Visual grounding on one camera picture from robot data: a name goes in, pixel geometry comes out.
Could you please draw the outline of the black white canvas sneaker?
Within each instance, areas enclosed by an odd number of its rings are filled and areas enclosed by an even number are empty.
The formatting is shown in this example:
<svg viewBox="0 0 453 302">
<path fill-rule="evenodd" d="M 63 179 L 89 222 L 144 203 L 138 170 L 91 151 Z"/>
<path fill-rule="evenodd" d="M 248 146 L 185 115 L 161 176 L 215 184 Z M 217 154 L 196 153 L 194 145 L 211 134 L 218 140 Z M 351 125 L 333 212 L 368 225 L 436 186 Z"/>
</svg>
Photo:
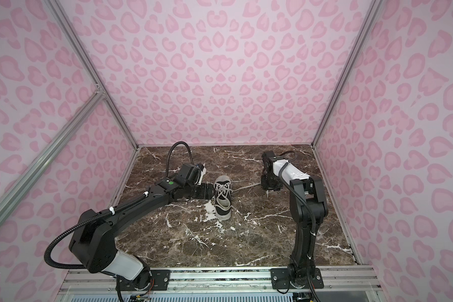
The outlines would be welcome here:
<svg viewBox="0 0 453 302">
<path fill-rule="evenodd" d="M 222 175 L 219 176 L 214 185 L 215 215 L 220 221 L 228 220 L 231 217 L 232 206 L 232 182 L 231 179 Z"/>
</svg>

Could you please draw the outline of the white shoelace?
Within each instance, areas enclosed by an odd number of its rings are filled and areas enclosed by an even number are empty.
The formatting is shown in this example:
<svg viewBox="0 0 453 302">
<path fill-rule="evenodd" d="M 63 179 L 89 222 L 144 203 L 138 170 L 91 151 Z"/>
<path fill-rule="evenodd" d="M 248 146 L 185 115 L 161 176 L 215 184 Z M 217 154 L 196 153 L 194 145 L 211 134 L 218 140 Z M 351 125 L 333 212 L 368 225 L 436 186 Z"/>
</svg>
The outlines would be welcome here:
<svg viewBox="0 0 453 302">
<path fill-rule="evenodd" d="M 215 196 L 214 196 L 214 205 L 215 210 L 220 215 L 226 215 L 230 212 L 233 200 L 233 193 L 241 190 L 250 189 L 252 187 L 259 186 L 260 184 L 252 184 L 238 189 L 232 188 L 231 181 L 217 181 L 214 184 Z"/>
</svg>

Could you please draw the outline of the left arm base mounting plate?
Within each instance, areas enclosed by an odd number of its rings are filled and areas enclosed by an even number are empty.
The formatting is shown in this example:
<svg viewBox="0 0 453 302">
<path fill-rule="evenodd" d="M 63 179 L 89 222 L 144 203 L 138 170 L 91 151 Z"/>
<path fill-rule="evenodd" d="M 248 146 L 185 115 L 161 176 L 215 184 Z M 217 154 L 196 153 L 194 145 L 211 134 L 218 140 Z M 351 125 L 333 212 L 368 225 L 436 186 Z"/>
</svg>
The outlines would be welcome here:
<svg viewBox="0 0 453 302">
<path fill-rule="evenodd" d="M 171 271 L 167 269 L 152 269 L 141 272 L 138 277 L 130 281 L 119 276 L 116 290 L 119 291 L 166 291 L 171 278 Z"/>
</svg>

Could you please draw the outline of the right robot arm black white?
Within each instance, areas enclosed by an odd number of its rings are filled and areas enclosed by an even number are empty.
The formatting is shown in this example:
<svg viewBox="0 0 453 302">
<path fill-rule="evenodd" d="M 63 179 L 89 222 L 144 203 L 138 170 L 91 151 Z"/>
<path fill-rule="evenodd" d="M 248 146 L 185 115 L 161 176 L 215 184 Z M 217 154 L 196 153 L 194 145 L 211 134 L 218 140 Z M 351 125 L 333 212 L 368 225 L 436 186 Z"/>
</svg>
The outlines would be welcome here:
<svg viewBox="0 0 453 302">
<path fill-rule="evenodd" d="M 265 152 L 262 162 L 262 188 L 279 191 L 285 187 L 289 191 L 290 214 L 296 223 L 294 249 L 287 267 L 289 286 L 322 289 L 322 275 L 315 265 L 315 243 L 328 215 L 323 181 L 299 170 L 284 154 L 277 156 L 274 152 Z"/>
</svg>

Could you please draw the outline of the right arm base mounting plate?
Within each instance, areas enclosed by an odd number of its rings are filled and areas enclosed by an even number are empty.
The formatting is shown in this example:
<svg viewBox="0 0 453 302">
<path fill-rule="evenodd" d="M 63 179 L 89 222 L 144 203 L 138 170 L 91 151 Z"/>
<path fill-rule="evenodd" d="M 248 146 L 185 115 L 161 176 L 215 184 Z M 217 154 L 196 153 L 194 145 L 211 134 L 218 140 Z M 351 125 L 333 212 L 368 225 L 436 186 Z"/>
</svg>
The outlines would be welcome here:
<svg viewBox="0 0 453 302">
<path fill-rule="evenodd" d="M 273 268 L 270 269 L 269 272 L 271 274 L 271 284 L 273 289 L 310 289 L 307 278 L 298 278 L 294 281 L 294 278 L 291 277 L 288 268 Z M 314 270 L 312 283 L 314 289 L 323 289 L 325 287 L 321 271 L 318 268 L 315 268 Z"/>
</svg>

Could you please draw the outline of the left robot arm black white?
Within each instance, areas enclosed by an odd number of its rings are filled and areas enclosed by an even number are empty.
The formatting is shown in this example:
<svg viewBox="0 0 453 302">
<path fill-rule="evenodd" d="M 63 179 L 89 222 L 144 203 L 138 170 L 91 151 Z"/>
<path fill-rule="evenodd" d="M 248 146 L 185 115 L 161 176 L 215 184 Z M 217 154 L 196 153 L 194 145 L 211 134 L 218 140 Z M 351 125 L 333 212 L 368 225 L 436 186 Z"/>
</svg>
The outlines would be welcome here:
<svg viewBox="0 0 453 302">
<path fill-rule="evenodd" d="M 114 274 L 134 283 L 137 288 L 145 288 L 152 279 L 150 268 L 138 257 L 120 251 L 116 246 L 117 236 L 154 210 L 183 198 L 210 200 L 214 192 L 211 183 L 183 184 L 168 178 L 158 181 L 126 203 L 100 212 L 85 211 L 76 225 L 49 244 L 44 261 L 57 269 L 87 269 L 90 273 Z M 52 259 L 54 248 L 69 235 L 72 236 L 69 250 L 79 264 L 64 264 Z"/>
</svg>

